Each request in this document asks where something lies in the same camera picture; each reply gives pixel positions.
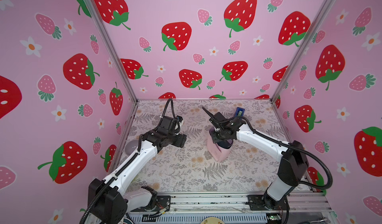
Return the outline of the purple wrapping paper sheet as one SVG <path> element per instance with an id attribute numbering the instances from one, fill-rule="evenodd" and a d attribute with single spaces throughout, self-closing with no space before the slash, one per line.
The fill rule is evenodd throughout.
<path id="1" fill-rule="evenodd" d="M 214 143 L 212 141 L 212 134 L 215 132 L 214 128 L 209 130 L 209 136 L 207 139 L 207 149 L 212 157 L 217 162 L 222 162 L 229 156 L 233 145 L 233 140 L 221 141 Z"/>

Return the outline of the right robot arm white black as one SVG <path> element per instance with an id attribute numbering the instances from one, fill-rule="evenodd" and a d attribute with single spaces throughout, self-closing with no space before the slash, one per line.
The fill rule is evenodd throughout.
<path id="1" fill-rule="evenodd" d="M 253 128 L 244 116 L 227 119 L 219 112 L 212 114 L 206 110 L 206 113 L 215 129 L 210 135 L 214 143 L 228 140 L 245 142 L 279 162 L 277 177 L 262 197 L 263 206 L 267 209 L 277 209 L 279 202 L 300 184 L 320 190 L 326 190 L 332 186 L 333 177 L 329 168 L 317 156 L 304 150 L 300 142 L 290 143 L 260 132 Z M 308 157 L 323 168 L 327 176 L 326 184 L 317 185 L 301 180 L 309 168 Z"/>

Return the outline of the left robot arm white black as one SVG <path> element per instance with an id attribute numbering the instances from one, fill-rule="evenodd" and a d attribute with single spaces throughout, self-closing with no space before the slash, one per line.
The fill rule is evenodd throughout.
<path id="1" fill-rule="evenodd" d="M 163 116 L 157 127 L 139 136 L 138 147 L 115 171 L 103 180 L 94 179 L 89 185 L 88 207 L 80 223 L 89 215 L 105 224 L 117 224 L 127 212 L 144 208 L 153 210 L 157 203 L 157 191 L 149 186 L 127 192 L 127 188 L 141 169 L 162 148 L 173 145 L 183 148 L 186 135 L 180 133 L 183 118 Z"/>

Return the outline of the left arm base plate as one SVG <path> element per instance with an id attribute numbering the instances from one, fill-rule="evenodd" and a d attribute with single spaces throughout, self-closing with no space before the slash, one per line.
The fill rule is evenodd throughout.
<path id="1" fill-rule="evenodd" d="M 159 195 L 151 200 L 145 207 L 140 207 L 131 212 L 159 212 L 162 209 L 168 210 L 171 206 L 171 196 Z"/>

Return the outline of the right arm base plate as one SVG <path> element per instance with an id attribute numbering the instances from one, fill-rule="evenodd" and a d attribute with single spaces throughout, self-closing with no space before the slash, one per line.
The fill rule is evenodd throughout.
<path id="1" fill-rule="evenodd" d="M 279 201 L 264 195 L 248 195 L 245 203 L 251 211 L 288 211 L 290 209 L 287 200 L 283 197 Z"/>

